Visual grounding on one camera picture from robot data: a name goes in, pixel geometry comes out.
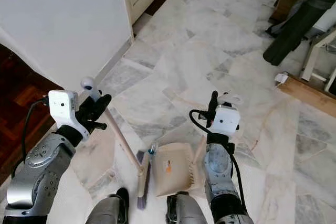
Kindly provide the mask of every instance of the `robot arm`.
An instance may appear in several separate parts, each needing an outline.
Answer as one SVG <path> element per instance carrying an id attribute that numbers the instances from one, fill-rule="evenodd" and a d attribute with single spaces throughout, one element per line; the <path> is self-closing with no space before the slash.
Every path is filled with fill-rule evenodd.
<path id="1" fill-rule="evenodd" d="M 22 170 L 13 178 L 3 224 L 46 223 L 62 174 L 69 167 L 75 147 L 94 129 L 111 101 L 110 95 L 88 97 L 77 107 L 77 94 L 54 90 L 49 93 L 50 114 L 58 130 L 43 138 L 27 155 Z"/>
<path id="2" fill-rule="evenodd" d="M 208 111 L 192 110 L 190 113 L 191 120 L 208 133 L 204 158 L 205 193 L 217 224 L 253 224 L 246 210 L 240 172 L 233 156 L 235 145 L 229 142 L 229 138 L 239 130 L 240 115 L 232 106 L 236 101 L 240 102 L 239 97 L 228 94 L 218 97 L 218 93 L 214 91 Z M 199 119 L 207 120 L 206 129 L 195 122 L 193 112 L 200 114 Z M 241 199 L 232 182 L 233 163 Z"/>

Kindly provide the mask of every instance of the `marble floor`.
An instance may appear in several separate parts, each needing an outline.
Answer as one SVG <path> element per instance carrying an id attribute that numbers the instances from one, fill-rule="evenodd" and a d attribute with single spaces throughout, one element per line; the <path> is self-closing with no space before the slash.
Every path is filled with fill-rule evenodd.
<path id="1" fill-rule="evenodd" d="M 299 73 L 309 47 L 279 67 L 263 60 L 275 1 L 167 0 L 99 88 L 113 96 L 110 110 L 135 153 L 153 141 L 196 148 L 202 133 L 189 110 L 205 109 L 213 90 L 241 95 L 232 140 L 254 223 L 335 224 L 336 119 L 275 87 L 277 73 Z M 165 223 L 166 198 L 155 197 L 153 180 L 146 210 L 137 210 L 136 170 L 113 139 L 106 131 L 81 144 L 71 172 L 92 205 L 125 186 L 130 223 Z M 203 190 L 191 194 L 213 223 Z"/>

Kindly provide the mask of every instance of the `beige dustpan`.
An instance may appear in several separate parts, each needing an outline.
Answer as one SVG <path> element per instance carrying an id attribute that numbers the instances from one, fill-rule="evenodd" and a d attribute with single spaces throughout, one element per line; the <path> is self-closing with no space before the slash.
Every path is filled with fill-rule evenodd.
<path id="1" fill-rule="evenodd" d="M 200 186 L 197 164 L 187 143 L 160 146 L 152 158 L 156 195 L 175 194 Z"/>

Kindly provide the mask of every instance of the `white object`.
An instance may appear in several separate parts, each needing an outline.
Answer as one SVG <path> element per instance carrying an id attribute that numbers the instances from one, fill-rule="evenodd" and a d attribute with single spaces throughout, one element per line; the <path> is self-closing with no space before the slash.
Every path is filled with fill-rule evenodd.
<path id="1" fill-rule="evenodd" d="M 328 29 L 336 23 L 336 3 L 323 14 L 323 16 L 315 23 L 314 27 L 321 31 L 328 31 Z"/>
<path id="2" fill-rule="evenodd" d="M 314 66 L 319 56 L 319 50 L 325 47 L 326 44 L 332 42 L 336 37 L 336 27 L 331 29 L 330 32 L 325 33 L 320 38 L 314 40 L 310 46 L 308 55 L 306 57 L 305 63 L 303 65 L 303 71 L 301 73 L 301 79 L 309 81 L 313 74 Z"/>
<path id="3" fill-rule="evenodd" d="M 235 108 L 219 105 L 216 108 L 215 119 L 209 130 L 212 133 L 232 136 L 237 130 L 239 121 L 240 114 Z"/>
<path id="4" fill-rule="evenodd" d="M 330 86 L 331 86 L 331 85 L 333 84 L 333 82 L 335 81 L 335 78 L 336 78 L 336 68 L 335 68 L 334 72 L 331 74 L 330 79 L 329 79 L 327 85 L 325 85 L 324 90 L 325 90 L 326 92 L 329 92 Z"/>
<path id="5" fill-rule="evenodd" d="M 319 79 L 320 81 L 323 81 L 323 82 L 326 82 L 327 81 L 327 79 L 326 78 L 324 78 L 323 76 L 320 76 L 319 74 L 317 74 L 317 73 L 311 73 L 311 76 L 313 76 L 313 77 L 315 77 L 315 78 L 317 78 L 317 79 Z"/>
<path id="6" fill-rule="evenodd" d="M 286 72 L 279 73 L 275 76 L 275 81 L 284 84 L 288 79 L 288 74 Z"/>
<path id="7" fill-rule="evenodd" d="M 171 195 L 199 187 L 197 165 L 192 160 L 192 148 L 187 143 L 160 146 L 152 158 L 156 195 Z"/>
<path id="8" fill-rule="evenodd" d="M 75 112 L 78 110 L 77 93 L 66 90 L 51 90 L 48 96 L 50 115 L 55 120 L 57 127 L 71 126 L 83 136 L 83 141 L 89 139 L 89 132 L 77 121 L 75 116 Z"/>
<path id="9" fill-rule="evenodd" d="M 88 90 L 90 92 L 91 98 L 96 102 L 100 97 L 100 93 L 96 84 L 94 83 L 94 79 L 92 77 L 86 76 L 80 82 L 80 85 L 83 89 Z"/>

